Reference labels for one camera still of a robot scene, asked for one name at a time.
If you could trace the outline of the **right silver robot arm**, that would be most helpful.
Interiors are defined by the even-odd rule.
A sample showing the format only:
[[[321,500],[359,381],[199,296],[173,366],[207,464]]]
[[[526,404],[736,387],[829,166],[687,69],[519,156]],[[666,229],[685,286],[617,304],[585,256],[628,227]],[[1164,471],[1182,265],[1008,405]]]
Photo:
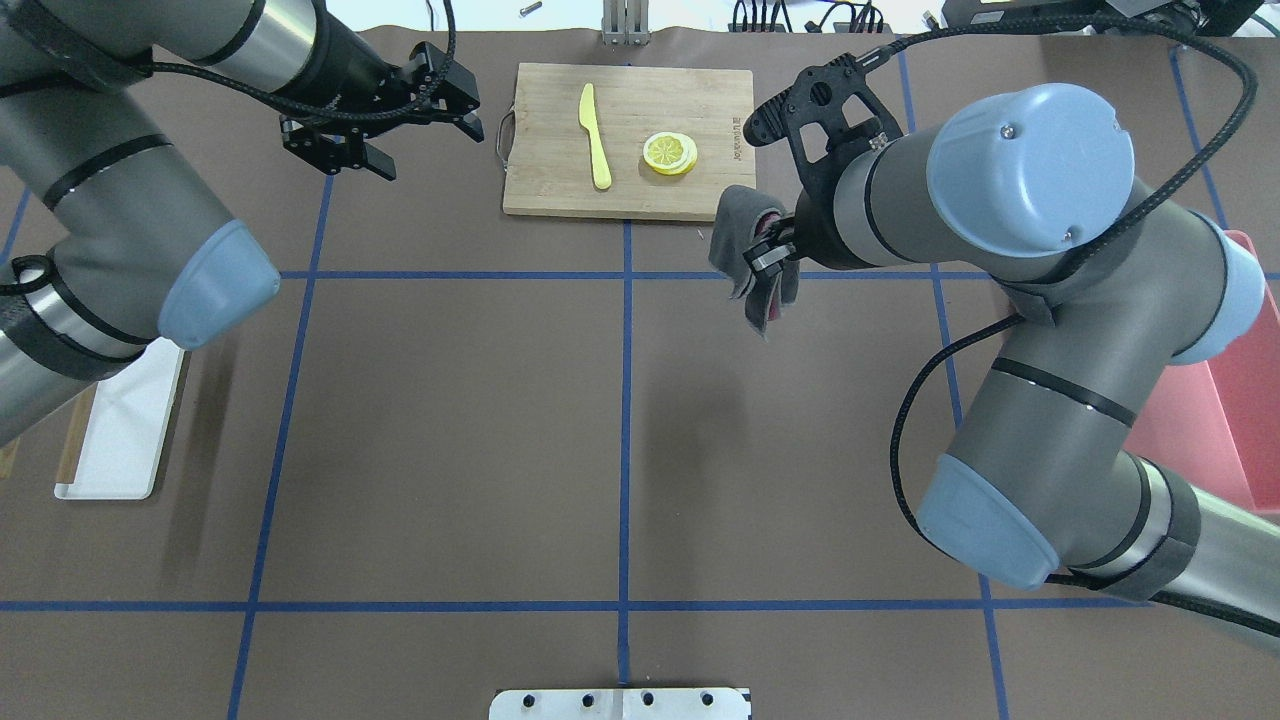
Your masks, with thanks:
[[[1124,445],[1169,366],[1258,319],[1256,258],[1135,174],[1098,94],[1039,85],[881,140],[771,205],[724,255],[756,327],[810,258],[840,270],[968,263],[1005,292],[1004,345],[914,514],[937,550],[1020,591],[1075,585],[1206,616],[1277,652],[1277,528]]]

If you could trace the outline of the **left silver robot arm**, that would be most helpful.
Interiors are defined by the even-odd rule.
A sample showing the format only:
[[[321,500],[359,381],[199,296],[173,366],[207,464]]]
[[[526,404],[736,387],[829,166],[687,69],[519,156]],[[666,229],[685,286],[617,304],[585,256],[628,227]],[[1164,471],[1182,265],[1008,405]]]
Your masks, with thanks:
[[[67,229],[3,264],[3,442],[136,363],[200,348],[269,304],[282,277],[247,225],[131,96],[155,74],[278,113],[312,168],[396,178],[371,140],[449,123],[484,137],[474,73],[447,45],[383,59],[323,1],[5,1],[3,165]]]

